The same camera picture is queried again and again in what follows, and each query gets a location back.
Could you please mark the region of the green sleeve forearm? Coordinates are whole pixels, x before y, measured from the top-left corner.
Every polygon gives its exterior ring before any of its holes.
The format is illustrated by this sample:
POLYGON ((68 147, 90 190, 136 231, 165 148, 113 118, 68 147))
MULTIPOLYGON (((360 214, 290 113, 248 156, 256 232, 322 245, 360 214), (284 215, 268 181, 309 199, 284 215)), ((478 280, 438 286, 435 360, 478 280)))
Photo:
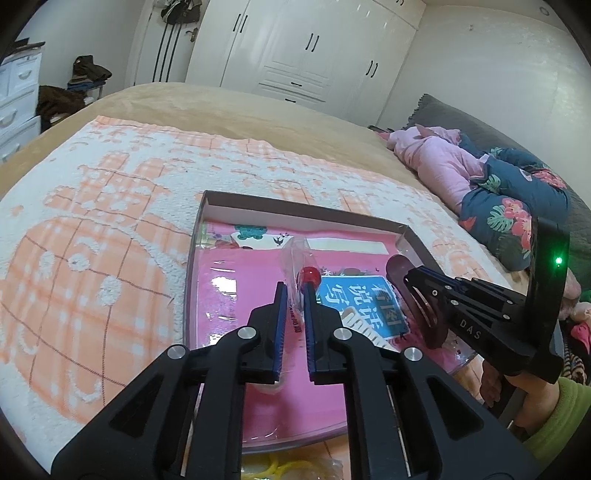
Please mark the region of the green sleeve forearm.
POLYGON ((559 398, 545 424, 525 446, 547 468, 563 452, 576 451, 575 438, 590 441, 590 387, 561 377, 559 398))

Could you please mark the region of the person's right hand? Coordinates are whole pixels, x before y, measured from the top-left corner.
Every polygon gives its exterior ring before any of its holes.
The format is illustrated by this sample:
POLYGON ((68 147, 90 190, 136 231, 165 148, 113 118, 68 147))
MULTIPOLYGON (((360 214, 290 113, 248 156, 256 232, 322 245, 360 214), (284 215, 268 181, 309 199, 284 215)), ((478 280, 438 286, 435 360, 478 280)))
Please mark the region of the person's right hand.
MULTIPOLYGON (((508 383, 525 393, 514 424, 528 435, 537 433, 549 420, 560 398, 558 383, 548 383, 528 372, 518 376, 505 376, 508 383)), ((487 361, 483 363, 480 394, 488 407, 501 400, 502 375, 487 361)))

